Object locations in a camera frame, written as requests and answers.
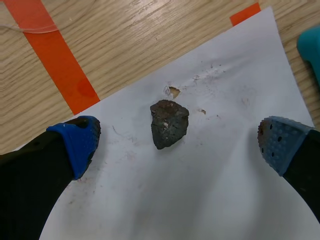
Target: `white paper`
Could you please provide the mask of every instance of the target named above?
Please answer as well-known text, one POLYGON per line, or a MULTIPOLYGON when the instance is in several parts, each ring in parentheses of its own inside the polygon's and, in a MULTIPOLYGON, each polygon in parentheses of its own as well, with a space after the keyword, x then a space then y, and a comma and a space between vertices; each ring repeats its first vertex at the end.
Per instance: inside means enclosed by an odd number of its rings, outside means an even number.
POLYGON ((313 126, 271 8, 81 115, 101 121, 99 147, 42 240, 319 240, 313 213, 258 147, 263 118, 313 126), (189 127, 157 150, 150 106, 172 99, 168 86, 189 127))

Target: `wooden table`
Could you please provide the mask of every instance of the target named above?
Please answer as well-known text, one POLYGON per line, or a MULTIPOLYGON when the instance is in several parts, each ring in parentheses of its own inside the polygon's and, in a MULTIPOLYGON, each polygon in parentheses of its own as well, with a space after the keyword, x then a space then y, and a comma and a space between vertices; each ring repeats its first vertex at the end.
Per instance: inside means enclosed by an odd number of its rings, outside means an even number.
MULTIPOLYGON (((255 1, 97 0, 61 30, 100 99, 230 29, 229 17, 255 1)), ((314 124, 320 91, 297 51, 298 36, 320 24, 320 1, 260 0, 272 6, 282 44, 314 124)), ((73 116, 22 32, 1 28, 0 154, 73 116)))

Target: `debris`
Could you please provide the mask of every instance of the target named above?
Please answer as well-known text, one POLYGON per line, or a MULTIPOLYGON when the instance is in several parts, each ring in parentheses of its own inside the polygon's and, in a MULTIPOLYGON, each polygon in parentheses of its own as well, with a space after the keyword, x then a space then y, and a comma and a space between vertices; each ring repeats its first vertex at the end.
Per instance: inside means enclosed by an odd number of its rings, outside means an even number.
POLYGON ((180 94, 180 90, 174 86, 169 86, 170 93, 172 93, 173 98, 175 99, 180 94))
POLYGON ((189 111, 185 107, 160 100, 150 110, 152 138, 157 149, 170 147, 187 134, 189 111))
POLYGON ((207 114, 206 110, 204 110, 204 109, 199 109, 198 111, 201 112, 201 113, 203 113, 204 115, 207 114))

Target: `rock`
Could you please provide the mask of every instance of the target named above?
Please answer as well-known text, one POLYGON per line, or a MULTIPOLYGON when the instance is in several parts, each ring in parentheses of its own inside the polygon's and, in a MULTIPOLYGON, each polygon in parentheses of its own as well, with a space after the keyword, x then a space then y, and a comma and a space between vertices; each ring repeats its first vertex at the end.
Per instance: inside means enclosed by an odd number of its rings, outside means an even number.
POLYGON ((157 149, 170 147, 187 134, 189 111, 185 107, 160 100, 150 110, 152 138, 157 149))

